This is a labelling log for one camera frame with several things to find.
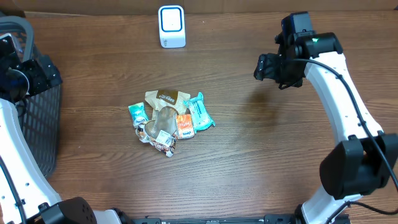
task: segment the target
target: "pile of wrappers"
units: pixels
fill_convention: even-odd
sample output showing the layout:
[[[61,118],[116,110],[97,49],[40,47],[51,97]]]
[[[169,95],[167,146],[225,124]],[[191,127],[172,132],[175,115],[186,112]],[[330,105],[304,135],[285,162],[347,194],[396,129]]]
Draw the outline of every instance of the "pile of wrappers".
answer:
[[[203,94],[199,92],[198,96],[190,97],[190,94],[176,90],[146,92],[145,100],[153,108],[151,120],[143,102],[129,106],[140,141],[172,157],[177,140],[193,138],[197,131],[215,126],[205,108]]]

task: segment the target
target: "teal wrapper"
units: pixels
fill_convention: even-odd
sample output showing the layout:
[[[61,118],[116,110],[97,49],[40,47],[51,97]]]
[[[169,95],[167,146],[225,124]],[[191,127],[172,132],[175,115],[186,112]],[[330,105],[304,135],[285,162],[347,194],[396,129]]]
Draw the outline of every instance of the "teal wrapper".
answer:
[[[206,111],[205,104],[203,102],[203,94],[201,92],[198,93],[197,97],[194,97],[188,101],[184,101],[184,105],[191,112],[193,130],[195,134],[197,131],[208,129],[211,125],[216,126],[216,123]]]
[[[142,122],[148,121],[148,115],[145,113],[144,103],[136,103],[129,106],[129,111],[132,117],[132,125],[137,128]]]

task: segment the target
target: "wooden table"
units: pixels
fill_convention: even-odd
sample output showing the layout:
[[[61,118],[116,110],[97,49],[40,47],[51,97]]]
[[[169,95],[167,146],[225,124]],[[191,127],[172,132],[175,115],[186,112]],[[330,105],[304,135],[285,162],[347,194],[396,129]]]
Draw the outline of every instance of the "wooden table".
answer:
[[[63,77],[61,140],[50,183],[63,199],[131,217],[250,217],[292,213],[320,185],[334,148],[328,118],[308,81],[280,91],[252,73],[289,13],[187,15],[187,46],[162,49],[157,16],[29,19],[35,43]],[[398,13],[313,12],[334,32],[362,99],[387,133],[398,132]],[[127,106],[146,91],[201,91],[216,127],[177,143],[167,158],[135,135]],[[146,105],[151,115],[152,108]],[[395,210],[397,192],[362,199]],[[354,223],[397,223],[353,207]]]

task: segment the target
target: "orange and white packet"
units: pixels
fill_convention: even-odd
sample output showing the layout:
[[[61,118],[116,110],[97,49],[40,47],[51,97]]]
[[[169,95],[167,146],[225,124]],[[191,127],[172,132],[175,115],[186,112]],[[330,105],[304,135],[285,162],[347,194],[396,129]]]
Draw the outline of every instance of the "orange and white packet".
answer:
[[[190,114],[176,115],[175,122],[177,123],[177,138],[189,139],[194,137],[192,118]]]

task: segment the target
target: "black mesh container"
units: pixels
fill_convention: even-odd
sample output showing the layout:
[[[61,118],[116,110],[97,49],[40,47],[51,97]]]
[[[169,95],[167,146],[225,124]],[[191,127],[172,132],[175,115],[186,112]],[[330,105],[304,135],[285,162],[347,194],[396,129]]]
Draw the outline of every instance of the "black mesh container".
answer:
[[[50,58],[42,55],[34,45],[33,28],[25,19],[0,14],[0,36],[10,33],[17,42],[16,48],[22,62],[35,59],[46,75],[59,76]],[[26,143],[45,177],[50,176],[56,165],[59,145],[61,86],[26,98],[16,105],[20,114],[19,124]]]

